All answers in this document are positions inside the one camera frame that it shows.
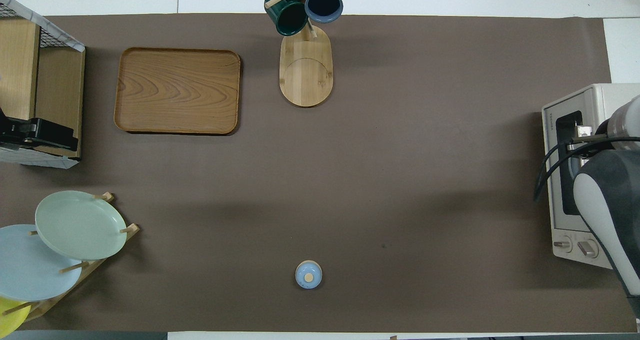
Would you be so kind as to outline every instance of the wooden tray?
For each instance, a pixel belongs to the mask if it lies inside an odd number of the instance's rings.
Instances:
[[[226,134],[238,123],[232,51],[129,48],[119,68],[113,120],[121,130]]]

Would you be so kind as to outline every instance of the plate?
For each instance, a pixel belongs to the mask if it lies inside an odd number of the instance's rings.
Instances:
[[[100,260],[124,246],[127,226],[103,199],[80,191],[60,191],[36,208],[36,227],[43,242],[60,255],[76,260]]]
[[[64,274],[60,269],[77,260],[64,257],[46,246],[32,224],[0,228],[0,296],[18,301],[41,301],[71,289],[82,269]]]
[[[9,335],[14,332],[15,329],[20,327],[27,318],[27,315],[29,315],[29,311],[32,307],[26,306],[16,312],[7,313],[7,315],[2,315],[2,312],[18,305],[22,305],[23,302],[24,301],[15,301],[0,297],[0,338]]]

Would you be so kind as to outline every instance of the light green plate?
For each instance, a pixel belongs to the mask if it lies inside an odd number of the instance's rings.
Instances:
[[[122,216],[103,199],[60,191],[36,208],[38,235],[55,252],[76,260],[99,260],[118,252],[127,239]]]

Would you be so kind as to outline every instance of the mug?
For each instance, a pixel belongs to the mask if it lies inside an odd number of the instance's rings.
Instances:
[[[306,0],[304,9],[312,21],[334,22],[343,13],[343,0]]]
[[[305,6],[298,0],[282,0],[274,6],[265,9],[276,30],[283,36],[292,36],[302,30],[307,21]]]

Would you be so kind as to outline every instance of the cable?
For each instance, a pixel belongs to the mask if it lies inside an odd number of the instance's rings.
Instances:
[[[535,179],[535,187],[534,187],[534,191],[535,189],[537,189],[538,185],[540,184],[540,180],[542,179],[542,174],[544,174],[545,172],[545,167],[547,166],[547,160],[549,159],[549,157],[551,157],[551,155],[553,154],[553,152],[555,152],[560,146],[566,146],[570,143],[571,141],[566,141],[566,142],[560,142],[559,144],[556,144],[555,146],[553,146],[551,148],[551,150],[549,150],[549,152],[546,153],[546,155],[544,156],[544,159],[542,159],[542,164],[540,165],[540,169],[537,171],[537,178]]]
[[[551,174],[553,174],[555,169],[557,169],[564,161],[567,161],[569,157],[573,157],[575,155],[582,155],[583,153],[588,152],[588,150],[598,146],[599,144],[605,144],[605,143],[611,143],[611,142],[640,142],[640,137],[614,137],[611,139],[603,139],[599,141],[590,142],[584,146],[581,146],[580,148],[576,148],[575,150],[567,152],[566,155],[564,155],[564,157],[560,158],[557,162],[555,162],[555,164],[553,164],[553,166],[549,167],[549,171],[547,171],[547,173],[543,176],[543,178],[540,178],[540,176],[538,176],[538,179],[541,181],[538,181],[538,183],[535,185],[536,187],[533,192],[533,200],[538,201],[540,194],[542,192],[542,189],[544,188],[549,177],[551,177]]]

